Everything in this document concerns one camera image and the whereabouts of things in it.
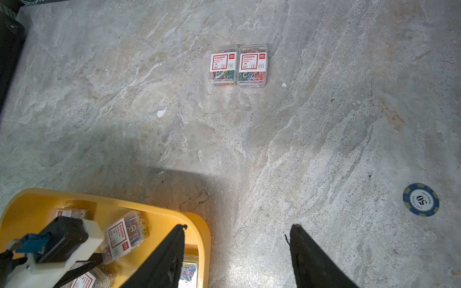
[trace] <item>clear plastic box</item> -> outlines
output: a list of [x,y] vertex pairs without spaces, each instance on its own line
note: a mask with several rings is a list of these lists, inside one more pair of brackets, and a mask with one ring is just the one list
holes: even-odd
[[101,243],[104,263],[109,264],[141,245],[148,238],[147,225],[139,211],[130,211],[109,226]]
[[178,288],[196,288],[199,269],[199,257],[184,255],[181,276],[179,276]]
[[237,85],[238,46],[216,46],[210,60],[210,81],[215,86]]
[[239,54],[238,84],[246,87],[264,87],[267,79],[267,45],[241,46]]
[[91,210],[78,209],[78,208],[60,208],[60,209],[56,209],[53,219],[58,216],[90,220]]
[[[72,269],[80,267],[82,264],[76,263]],[[91,269],[87,273],[81,275],[79,278],[74,279],[67,283],[64,288],[111,288],[116,274],[109,270],[105,265],[99,265]]]

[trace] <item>white debris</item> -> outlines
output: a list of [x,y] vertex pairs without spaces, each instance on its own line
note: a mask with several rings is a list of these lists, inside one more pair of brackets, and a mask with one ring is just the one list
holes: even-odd
[[158,110],[158,111],[157,111],[157,117],[158,117],[158,118],[162,117],[163,114],[165,114],[165,112],[166,112],[166,109],[165,109],[165,110]]
[[200,163],[203,164],[203,162],[201,161],[201,158],[202,158],[202,150],[198,150],[198,151],[197,151],[197,155],[199,156],[199,161],[200,161]]

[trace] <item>product label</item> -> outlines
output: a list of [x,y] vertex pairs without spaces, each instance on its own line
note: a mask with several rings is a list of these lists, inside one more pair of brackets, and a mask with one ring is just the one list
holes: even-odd
[[109,240],[109,249],[112,259],[120,258],[128,254],[131,250],[131,243],[126,232],[125,220],[122,218],[114,223],[107,230],[106,235]]
[[72,282],[72,288],[93,288],[96,277],[90,272],[86,272]]
[[70,217],[72,215],[72,209],[59,209],[56,211],[56,217],[59,216],[64,216],[64,217]]
[[210,72],[235,70],[237,52],[211,54]]
[[265,72],[266,69],[266,52],[240,54],[239,72]]

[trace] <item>yellow tray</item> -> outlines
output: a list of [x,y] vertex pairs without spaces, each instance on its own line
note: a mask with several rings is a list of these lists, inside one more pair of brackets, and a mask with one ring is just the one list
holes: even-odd
[[19,192],[6,206],[0,219],[0,248],[27,233],[39,233],[53,218],[57,208],[70,206],[90,209],[92,220],[105,229],[126,212],[142,211],[148,221],[149,238],[128,255],[108,266],[117,273],[114,288],[120,287],[147,259],[176,224],[186,224],[185,254],[199,256],[198,285],[208,287],[211,235],[205,221],[191,212],[178,212],[145,204],[88,194],[30,188]]

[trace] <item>black object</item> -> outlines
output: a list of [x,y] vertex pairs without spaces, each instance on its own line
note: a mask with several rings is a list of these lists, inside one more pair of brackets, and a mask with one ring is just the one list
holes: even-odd
[[81,275],[85,274],[91,269],[101,265],[102,264],[102,254],[94,253],[85,262],[88,262],[88,263],[66,272],[64,276],[62,276],[62,278],[58,281],[58,283],[56,283],[56,285],[53,286],[53,288],[59,288],[61,286],[64,286],[68,282],[74,280],[75,278],[79,278]]
[[39,234],[50,236],[42,254],[35,254],[37,263],[65,262],[88,239],[81,219],[56,217]]
[[48,4],[54,2],[62,2],[68,0],[24,0],[24,2],[29,3],[29,5],[38,5],[38,4]]
[[24,42],[24,26],[0,12],[0,112]]
[[358,288],[301,225],[291,227],[289,245],[298,288]]
[[184,260],[184,229],[176,225],[121,288],[177,288]]
[[27,257],[13,259],[13,252],[11,250],[0,253],[0,288],[5,286],[8,274],[10,274],[16,266],[22,265],[26,263],[26,261]]

